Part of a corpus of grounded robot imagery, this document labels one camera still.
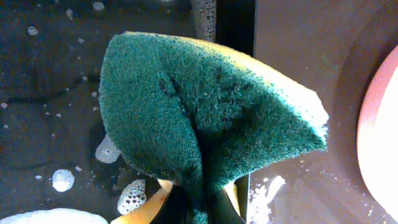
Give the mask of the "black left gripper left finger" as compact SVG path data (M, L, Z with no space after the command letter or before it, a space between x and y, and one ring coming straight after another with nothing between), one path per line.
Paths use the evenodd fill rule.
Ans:
M173 185L150 224L193 224L193 206L198 199L197 185Z

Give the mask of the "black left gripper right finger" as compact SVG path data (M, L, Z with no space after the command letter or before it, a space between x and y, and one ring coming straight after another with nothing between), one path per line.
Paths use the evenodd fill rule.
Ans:
M211 224L246 224L235 211L225 190L209 195L208 213Z

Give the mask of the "yellow green sponge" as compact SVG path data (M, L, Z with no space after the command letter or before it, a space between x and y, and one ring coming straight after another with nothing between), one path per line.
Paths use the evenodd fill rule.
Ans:
M184 189L190 223L210 221L216 194L230 182L327 149L329 116L313 90L205 40L113 36L99 105L127 164Z

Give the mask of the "pink plate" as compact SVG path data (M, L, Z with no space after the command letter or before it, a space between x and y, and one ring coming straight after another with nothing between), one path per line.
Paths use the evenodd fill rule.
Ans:
M397 48L383 60L364 96L356 147L369 193L397 219Z

